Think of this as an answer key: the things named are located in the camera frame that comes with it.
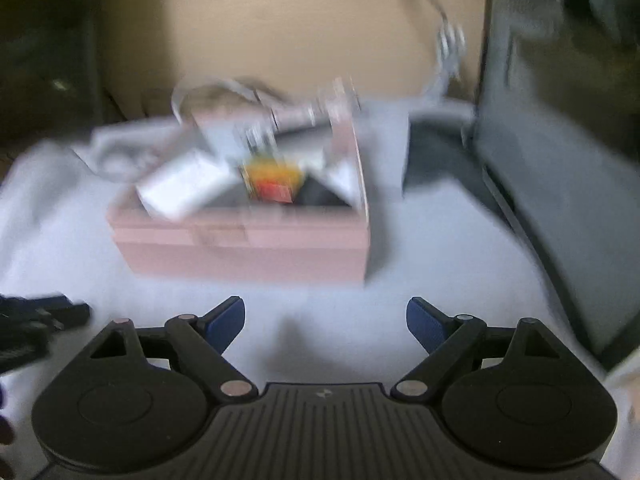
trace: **pink box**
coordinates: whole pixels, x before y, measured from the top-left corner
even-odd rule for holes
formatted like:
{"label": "pink box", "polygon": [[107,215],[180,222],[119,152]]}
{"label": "pink box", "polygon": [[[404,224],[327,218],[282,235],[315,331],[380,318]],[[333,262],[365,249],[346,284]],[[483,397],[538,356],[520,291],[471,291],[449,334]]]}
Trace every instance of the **pink box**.
{"label": "pink box", "polygon": [[113,240],[141,274],[258,282],[363,282],[369,207],[350,114],[332,118],[334,152],[353,157],[356,208],[208,208],[182,222],[155,219],[134,189],[108,213]]}

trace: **white card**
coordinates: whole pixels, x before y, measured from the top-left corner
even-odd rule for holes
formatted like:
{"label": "white card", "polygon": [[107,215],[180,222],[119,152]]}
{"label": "white card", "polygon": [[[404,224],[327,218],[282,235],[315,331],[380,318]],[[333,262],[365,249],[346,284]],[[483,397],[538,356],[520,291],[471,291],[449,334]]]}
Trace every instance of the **white card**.
{"label": "white card", "polygon": [[242,182],[230,165],[202,150],[189,150],[169,161],[136,189],[149,214],[180,221]]}

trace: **screw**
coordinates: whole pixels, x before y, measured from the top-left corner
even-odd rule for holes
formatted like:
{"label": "screw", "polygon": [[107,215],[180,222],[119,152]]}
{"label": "screw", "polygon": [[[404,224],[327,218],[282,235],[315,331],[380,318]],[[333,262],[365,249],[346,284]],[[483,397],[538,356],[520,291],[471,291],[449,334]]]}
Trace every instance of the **screw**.
{"label": "screw", "polygon": [[247,381],[227,381],[220,386],[220,391],[227,397],[242,397],[250,394],[253,389],[253,385]]}
{"label": "screw", "polygon": [[407,397],[420,397],[428,389],[422,381],[401,381],[396,384],[396,390]]}

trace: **cardboard wall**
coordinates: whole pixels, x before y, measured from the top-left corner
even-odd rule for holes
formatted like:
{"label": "cardboard wall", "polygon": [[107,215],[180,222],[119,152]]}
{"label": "cardboard wall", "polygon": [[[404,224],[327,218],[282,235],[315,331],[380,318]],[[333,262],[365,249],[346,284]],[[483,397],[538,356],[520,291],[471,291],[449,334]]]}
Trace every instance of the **cardboard wall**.
{"label": "cardboard wall", "polygon": [[[484,0],[442,0],[469,45],[462,93],[478,80]],[[336,76],[361,94],[415,94],[440,20],[423,0],[100,0],[104,83],[127,117],[141,94],[187,74],[252,76],[310,94]]]}

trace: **white table surface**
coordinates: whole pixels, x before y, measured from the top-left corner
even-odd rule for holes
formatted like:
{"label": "white table surface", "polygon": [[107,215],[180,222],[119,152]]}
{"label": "white table surface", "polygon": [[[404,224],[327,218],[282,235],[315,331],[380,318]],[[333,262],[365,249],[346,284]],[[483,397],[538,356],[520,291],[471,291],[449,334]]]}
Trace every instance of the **white table surface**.
{"label": "white table surface", "polygon": [[[413,190],[404,200],[373,202],[367,283],[340,287],[135,276],[105,220],[108,204],[122,189],[91,174],[68,151],[43,144],[18,162],[0,191],[0,292],[60,292],[94,309],[88,329],[56,339],[52,358],[2,378],[8,391],[2,413],[18,435],[2,453],[19,478],[30,478],[45,463],[28,420],[34,398],[115,317],[159,326],[174,315],[200,315],[228,296],[241,296],[246,325],[225,357],[259,387],[267,381],[390,386],[426,355],[406,328],[404,311],[412,296],[450,315],[474,314],[489,325],[514,326],[521,317],[537,317],[579,352],[548,307],[534,259],[453,180]],[[612,392],[621,421],[603,464],[631,479],[638,471],[632,457],[640,432],[628,423],[625,394]]]}

